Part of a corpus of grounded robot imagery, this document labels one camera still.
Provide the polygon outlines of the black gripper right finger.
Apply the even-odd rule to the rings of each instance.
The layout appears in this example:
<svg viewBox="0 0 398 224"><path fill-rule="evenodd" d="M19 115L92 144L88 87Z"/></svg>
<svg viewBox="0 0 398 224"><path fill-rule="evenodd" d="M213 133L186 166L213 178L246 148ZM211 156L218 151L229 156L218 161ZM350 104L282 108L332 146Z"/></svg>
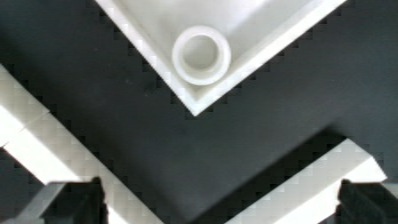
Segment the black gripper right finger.
<svg viewBox="0 0 398 224"><path fill-rule="evenodd" d="M398 224L398 183L341 182L335 224Z"/></svg>

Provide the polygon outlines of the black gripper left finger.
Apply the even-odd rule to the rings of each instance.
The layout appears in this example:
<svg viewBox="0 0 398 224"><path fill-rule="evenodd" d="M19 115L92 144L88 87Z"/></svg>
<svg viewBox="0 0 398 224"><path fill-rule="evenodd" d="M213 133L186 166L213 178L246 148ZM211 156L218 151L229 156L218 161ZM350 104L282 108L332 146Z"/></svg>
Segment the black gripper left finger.
<svg viewBox="0 0 398 224"><path fill-rule="evenodd" d="M108 224L101 179L51 182L19 214L0 224Z"/></svg>

